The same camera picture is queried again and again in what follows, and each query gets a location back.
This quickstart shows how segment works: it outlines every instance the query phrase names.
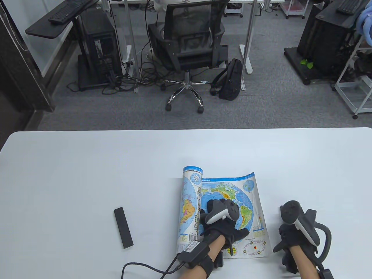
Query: white table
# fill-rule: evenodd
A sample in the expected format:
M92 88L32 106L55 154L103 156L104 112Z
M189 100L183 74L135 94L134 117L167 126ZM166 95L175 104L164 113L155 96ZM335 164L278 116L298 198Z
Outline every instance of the white table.
M371 141L369 128L17 132L0 153L0 278L118 279L132 261L165 269L190 164L205 177L254 171L273 246L280 205L316 209L333 234L324 266L369 278L372 150L360 142ZM125 250L121 206L134 241ZM281 256L226 260L210 278L289 278ZM143 267L124 276L159 277Z

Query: person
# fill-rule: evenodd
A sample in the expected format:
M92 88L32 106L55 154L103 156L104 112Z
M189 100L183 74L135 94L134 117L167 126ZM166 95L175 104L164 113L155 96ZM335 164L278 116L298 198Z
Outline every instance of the person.
M236 222L225 218L211 225L207 225L203 220L201 224L204 227L204 235L219 232L220 235L210 245L208 256L215 261L218 253L224 249L231 247L235 241L245 238L249 231L247 229L235 229ZM294 225L283 224L279 228L282 241L274 248L274 252L284 250L286 252L285 264L287 270L292 273L300 273L301 279L319 279L318 271L314 263L306 256L306 252L315 251L313 246ZM207 273L201 266L196 266L193 269L186 270L180 279L206 279Z

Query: hand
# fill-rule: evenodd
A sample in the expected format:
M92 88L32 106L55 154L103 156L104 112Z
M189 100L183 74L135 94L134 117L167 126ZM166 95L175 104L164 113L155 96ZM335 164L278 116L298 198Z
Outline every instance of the hand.
M207 202L207 210L208 212L212 211L213 207L213 200L209 200ZM237 230L235 229L236 221L233 221L229 218L225 218L224 220L220 219L213 224L207 225L205 223L205 218L200 219L200 224L203 225L204 232L201 234L205 238L208 238L208 236L213 235L213 237L218 237L219 235L223 235L225 237L225 245L222 247L223 249L230 248L230 254L233 255L233 247L232 244L235 241L241 240L244 237L246 237L249 234L249 230L246 228Z
M285 252L282 259L282 264L285 265L286 270L296 274L298 272L296 262L290 252L290 248L300 246L307 258L316 266L319 266L315 252L318 253L318 248L312 245L304 234L296 228L295 225L283 224L279 228L279 234L282 241L274 247L273 252L276 253L280 250Z
M283 224L279 228L279 234L282 237L282 241L274 247L273 252L276 253L282 249L289 249L293 246L308 246L312 245L304 234L296 228L295 225Z

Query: barcode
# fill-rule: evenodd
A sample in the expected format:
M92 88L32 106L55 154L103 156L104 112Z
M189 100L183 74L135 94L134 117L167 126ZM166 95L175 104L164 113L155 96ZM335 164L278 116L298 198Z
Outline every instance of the barcode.
M196 235L194 235L194 234L189 234L189 241L194 241L194 240L197 240Z

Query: mesh chair back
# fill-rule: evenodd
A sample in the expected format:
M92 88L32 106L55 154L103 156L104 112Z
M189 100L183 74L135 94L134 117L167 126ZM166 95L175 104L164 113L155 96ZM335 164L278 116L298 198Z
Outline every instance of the mesh chair back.
M179 52L211 49L227 2L213 0L168 5L164 39L178 41Z

